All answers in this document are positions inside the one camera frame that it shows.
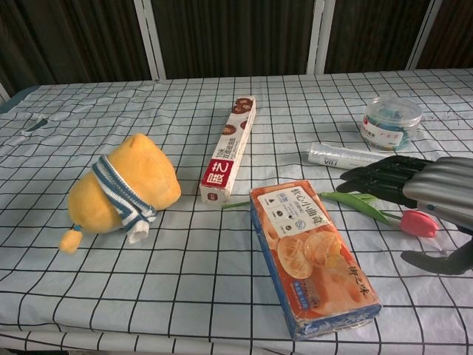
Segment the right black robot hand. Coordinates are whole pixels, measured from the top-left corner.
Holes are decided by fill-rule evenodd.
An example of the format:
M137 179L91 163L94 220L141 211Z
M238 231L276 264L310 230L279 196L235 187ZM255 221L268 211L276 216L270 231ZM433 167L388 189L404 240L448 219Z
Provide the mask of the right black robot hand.
M473 269L473 158L424 160L393 155L346 171L337 192L368 193L453 223L471 240L447 257L404 251L409 264L435 274L459 275Z

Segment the orange cookie box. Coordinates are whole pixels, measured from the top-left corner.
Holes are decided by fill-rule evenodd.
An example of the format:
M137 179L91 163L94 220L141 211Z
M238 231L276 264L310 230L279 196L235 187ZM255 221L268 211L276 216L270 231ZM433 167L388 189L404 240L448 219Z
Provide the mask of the orange cookie box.
M307 180L252 189L251 222L294 340L371 322L378 295Z

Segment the long white baking paper box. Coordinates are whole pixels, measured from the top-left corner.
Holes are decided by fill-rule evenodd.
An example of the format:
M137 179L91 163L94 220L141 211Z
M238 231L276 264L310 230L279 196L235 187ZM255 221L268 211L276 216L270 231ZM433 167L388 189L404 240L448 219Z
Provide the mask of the long white baking paper box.
M230 199L255 117L254 97L236 99L200 182L202 202L223 206Z

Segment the artificial pink tulip flower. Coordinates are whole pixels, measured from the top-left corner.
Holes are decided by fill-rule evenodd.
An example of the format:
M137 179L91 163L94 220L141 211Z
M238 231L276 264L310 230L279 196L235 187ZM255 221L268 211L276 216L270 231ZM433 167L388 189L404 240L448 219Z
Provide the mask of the artificial pink tulip flower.
M408 210L402 215L378 210L372 205L378 198L370 194L321 192L319 197L342 203L385 225L398 226L401 231L415 237L433 238L439 229L438 224L428 214L418 210Z

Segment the clear round clip container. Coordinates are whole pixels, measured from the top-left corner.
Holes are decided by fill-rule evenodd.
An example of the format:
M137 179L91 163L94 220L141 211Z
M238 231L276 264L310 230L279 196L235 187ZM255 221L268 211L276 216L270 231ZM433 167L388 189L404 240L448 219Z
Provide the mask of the clear round clip container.
M417 132L422 114L418 104L405 98L377 97L367 105L360 133L368 144L378 149L398 151Z

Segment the clear plastic bag roll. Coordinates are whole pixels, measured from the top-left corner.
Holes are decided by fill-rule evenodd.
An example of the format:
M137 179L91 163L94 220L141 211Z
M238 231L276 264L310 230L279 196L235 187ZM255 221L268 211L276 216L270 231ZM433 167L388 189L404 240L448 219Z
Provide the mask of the clear plastic bag roll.
M325 143L314 142L308 152L308 161L322 166L350 170L376 163L386 156L375 152L360 151Z

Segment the white grid checked tablecloth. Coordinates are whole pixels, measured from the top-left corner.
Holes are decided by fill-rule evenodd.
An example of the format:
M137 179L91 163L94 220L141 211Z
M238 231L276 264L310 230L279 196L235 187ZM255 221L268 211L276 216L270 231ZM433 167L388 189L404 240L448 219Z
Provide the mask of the white grid checked tablecloth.
M383 308L306 342L290 339L252 229L252 188L306 179L333 190L340 171L310 164L311 144L366 149L366 103L389 95L423 109L407 155L473 157L473 69L46 85L0 108L0 348L473 355L473 271L431 274L401 258L466 243L451 223L423 240L326 202ZM256 117L230 199L204 203L202 177L247 96ZM139 243L117 231L59 251L73 183L137 132L169 156L181 198Z

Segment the yellow plush toy with scarf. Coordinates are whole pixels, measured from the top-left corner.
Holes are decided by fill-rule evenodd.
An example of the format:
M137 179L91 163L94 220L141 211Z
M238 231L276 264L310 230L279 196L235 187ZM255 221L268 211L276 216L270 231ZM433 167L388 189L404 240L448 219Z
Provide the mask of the yellow plush toy with scarf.
M58 248L68 254L79 247L82 234L123 229L129 243L149 234L157 213L178 201L180 184L168 157L146 135L127 138L102 155L71 188L67 201L74 228Z

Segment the white frame post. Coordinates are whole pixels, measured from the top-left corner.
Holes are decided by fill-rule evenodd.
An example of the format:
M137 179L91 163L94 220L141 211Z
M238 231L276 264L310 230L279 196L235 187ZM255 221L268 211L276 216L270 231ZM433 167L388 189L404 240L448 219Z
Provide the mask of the white frame post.
M315 0L307 72L323 74L336 0Z
M443 0L429 0L428 7L418 31L418 35L415 39L415 43L406 63L405 70L415 70L417 68L418 62L421 58L422 52L426 45L427 39L429 38L432 26L435 23L435 19L437 18L442 3Z
M134 0L135 12L153 80L166 80L160 39L151 0Z

